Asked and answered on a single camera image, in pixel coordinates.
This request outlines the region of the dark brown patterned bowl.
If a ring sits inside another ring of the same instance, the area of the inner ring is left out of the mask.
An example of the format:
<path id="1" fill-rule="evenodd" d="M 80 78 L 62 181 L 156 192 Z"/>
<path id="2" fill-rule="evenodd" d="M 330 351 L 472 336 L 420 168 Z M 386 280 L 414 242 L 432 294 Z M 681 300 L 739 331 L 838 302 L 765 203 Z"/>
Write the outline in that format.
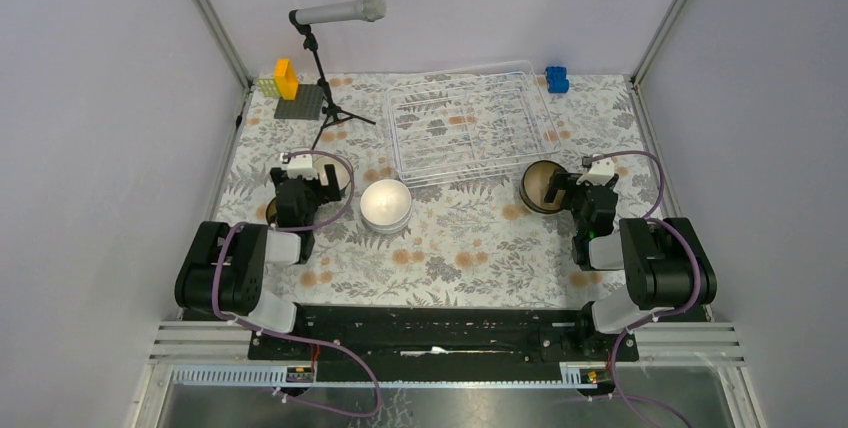
<path id="1" fill-rule="evenodd" d="M 269 226 L 275 226 L 277 223 L 277 199 L 272 198 L 265 208 L 265 220 Z"/>

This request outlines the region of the dark blue ceramic bowl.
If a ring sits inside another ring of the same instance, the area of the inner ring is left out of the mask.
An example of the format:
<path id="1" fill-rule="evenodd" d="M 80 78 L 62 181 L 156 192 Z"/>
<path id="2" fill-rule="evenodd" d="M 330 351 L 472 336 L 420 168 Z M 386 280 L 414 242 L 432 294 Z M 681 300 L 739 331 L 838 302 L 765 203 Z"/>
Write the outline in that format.
<path id="1" fill-rule="evenodd" d="M 524 171 L 519 183 L 519 195 L 525 206 L 536 213 L 552 215 L 563 210 L 563 191 L 554 193 L 554 199 L 545 200 L 551 180 L 554 175 L 565 174 L 567 170 L 560 164 L 550 160 L 540 160 L 532 163 Z"/>

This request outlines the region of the white ribbed bowl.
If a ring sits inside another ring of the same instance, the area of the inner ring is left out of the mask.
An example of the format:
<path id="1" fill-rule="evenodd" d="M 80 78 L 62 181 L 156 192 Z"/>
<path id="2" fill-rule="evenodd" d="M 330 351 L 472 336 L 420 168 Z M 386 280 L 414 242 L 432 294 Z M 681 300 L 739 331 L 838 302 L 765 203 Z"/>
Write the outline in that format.
<path id="1" fill-rule="evenodd" d="M 412 196 L 406 185 L 393 179 L 371 184 L 359 202 L 363 222 L 380 234 L 402 230 L 412 214 Z"/>

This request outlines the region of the teal bowl white interior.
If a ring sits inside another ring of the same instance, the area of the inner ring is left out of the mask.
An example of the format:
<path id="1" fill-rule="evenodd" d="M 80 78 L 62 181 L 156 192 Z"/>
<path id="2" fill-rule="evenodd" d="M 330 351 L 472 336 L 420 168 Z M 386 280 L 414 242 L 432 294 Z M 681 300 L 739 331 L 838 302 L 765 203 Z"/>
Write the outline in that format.
<path id="1" fill-rule="evenodd" d="M 333 167 L 333 172 L 335 174 L 335 183 L 331 182 L 331 179 L 328 175 L 328 166 Z M 313 169 L 318 175 L 320 185 L 325 192 L 331 192 L 331 187 L 336 186 L 341 197 L 344 197 L 349 193 L 351 177 L 347 171 L 346 165 L 343 162 L 340 162 L 334 158 L 325 155 L 314 156 Z"/>

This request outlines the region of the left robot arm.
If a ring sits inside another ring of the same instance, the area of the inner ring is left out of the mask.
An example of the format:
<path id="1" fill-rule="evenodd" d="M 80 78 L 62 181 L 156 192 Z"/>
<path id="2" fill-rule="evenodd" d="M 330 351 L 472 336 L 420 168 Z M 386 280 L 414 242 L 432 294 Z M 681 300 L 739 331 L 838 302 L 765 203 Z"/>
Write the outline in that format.
<path id="1" fill-rule="evenodd" d="M 288 359 L 309 349 L 310 333 L 296 323 L 296 304 L 263 287 L 269 264 L 303 264 L 311 256 L 316 216 L 339 202 L 352 181 L 345 162 L 327 156 L 297 157 L 270 170 L 275 189 L 266 222 L 202 222 L 177 275 L 177 305 L 256 332 L 271 331 L 272 346 Z"/>

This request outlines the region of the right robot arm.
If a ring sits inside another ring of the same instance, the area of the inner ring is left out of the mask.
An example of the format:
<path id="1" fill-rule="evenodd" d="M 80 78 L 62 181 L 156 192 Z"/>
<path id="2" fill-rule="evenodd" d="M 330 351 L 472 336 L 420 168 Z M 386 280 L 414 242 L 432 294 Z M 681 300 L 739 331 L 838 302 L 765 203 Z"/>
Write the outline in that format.
<path id="1" fill-rule="evenodd" d="M 543 201 L 570 213 L 574 262 L 585 271 L 624 273 L 624 285 L 584 308 L 587 324 L 573 334 L 575 350 L 597 360 L 613 333 L 711 303 L 717 278 L 687 218 L 622 218 L 614 223 L 616 178 L 604 184 L 556 168 Z"/>

